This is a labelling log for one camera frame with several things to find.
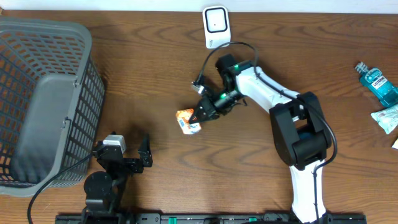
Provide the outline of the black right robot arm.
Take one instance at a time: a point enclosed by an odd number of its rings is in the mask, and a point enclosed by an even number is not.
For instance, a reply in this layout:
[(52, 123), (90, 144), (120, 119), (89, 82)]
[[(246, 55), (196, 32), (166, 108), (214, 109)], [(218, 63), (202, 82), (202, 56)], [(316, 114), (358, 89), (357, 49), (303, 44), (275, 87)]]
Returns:
[(322, 169), (332, 144), (318, 98), (300, 94), (268, 77), (254, 62), (237, 62), (231, 54), (220, 57), (215, 67), (223, 90), (214, 93), (199, 78), (192, 85), (202, 98), (189, 118), (204, 123), (228, 114), (239, 100), (250, 98), (270, 116), (275, 149), (292, 178), (292, 212), (296, 222), (320, 223), (326, 215), (322, 199)]

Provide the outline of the teal wet wipes pack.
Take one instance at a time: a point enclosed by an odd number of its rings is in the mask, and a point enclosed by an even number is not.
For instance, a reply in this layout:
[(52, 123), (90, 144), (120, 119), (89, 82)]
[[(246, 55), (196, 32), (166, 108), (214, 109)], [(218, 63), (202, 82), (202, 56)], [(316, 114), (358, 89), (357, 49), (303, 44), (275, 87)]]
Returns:
[(382, 111), (371, 113), (371, 117), (380, 125), (386, 134), (390, 134), (397, 127), (397, 105)]

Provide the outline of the orange small carton box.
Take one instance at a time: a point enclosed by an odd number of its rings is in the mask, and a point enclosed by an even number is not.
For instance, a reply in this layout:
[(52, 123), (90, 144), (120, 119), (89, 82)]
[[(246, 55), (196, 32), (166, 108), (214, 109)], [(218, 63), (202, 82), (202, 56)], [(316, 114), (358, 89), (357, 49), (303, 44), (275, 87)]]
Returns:
[(182, 132), (184, 134), (196, 134), (201, 130), (201, 126), (199, 123), (190, 124), (189, 119), (193, 115), (193, 109), (179, 110), (176, 112), (176, 119)]

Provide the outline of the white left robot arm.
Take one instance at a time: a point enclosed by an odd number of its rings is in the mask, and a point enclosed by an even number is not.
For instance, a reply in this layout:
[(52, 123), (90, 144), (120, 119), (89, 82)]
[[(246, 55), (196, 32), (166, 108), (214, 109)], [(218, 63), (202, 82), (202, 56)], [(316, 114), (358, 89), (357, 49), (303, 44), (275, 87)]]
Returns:
[(138, 158), (124, 157), (126, 149), (124, 136), (115, 132), (94, 147), (92, 155), (104, 170), (90, 174), (85, 180), (86, 206), (81, 213), (81, 223), (136, 222), (132, 213), (120, 208), (120, 203), (128, 179), (153, 164), (149, 135), (144, 136), (139, 146)]

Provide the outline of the yellow snack bag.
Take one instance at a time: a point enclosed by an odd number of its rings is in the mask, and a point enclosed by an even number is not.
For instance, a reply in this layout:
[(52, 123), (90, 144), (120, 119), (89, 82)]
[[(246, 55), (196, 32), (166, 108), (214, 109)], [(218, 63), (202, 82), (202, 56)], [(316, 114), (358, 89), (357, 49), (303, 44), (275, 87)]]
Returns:
[(392, 145), (393, 149), (398, 149), (398, 139), (395, 140), (395, 142)]

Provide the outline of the blue mouthwash bottle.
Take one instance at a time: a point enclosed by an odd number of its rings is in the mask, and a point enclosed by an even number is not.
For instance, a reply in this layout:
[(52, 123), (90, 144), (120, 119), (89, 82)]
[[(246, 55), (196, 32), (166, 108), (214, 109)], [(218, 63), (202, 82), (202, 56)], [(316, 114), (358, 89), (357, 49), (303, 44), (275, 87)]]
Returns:
[(397, 104), (397, 87), (394, 86), (380, 71), (369, 68), (363, 62), (359, 62), (354, 68), (359, 74), (359, 82), (368, 88), (385, 108)]

